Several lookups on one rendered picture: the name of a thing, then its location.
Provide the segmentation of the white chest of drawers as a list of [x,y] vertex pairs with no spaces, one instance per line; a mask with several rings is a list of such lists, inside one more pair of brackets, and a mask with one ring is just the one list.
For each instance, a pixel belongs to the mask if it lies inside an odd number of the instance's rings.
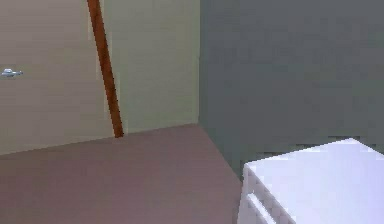
[[236,224],[384,224],[384,155],[349,138],[248,162]]

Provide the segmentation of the beige room door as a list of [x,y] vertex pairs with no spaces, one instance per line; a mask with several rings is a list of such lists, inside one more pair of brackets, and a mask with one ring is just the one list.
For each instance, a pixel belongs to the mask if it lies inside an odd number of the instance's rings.
[[87,0],[0,0],[0,155],[113,135]]

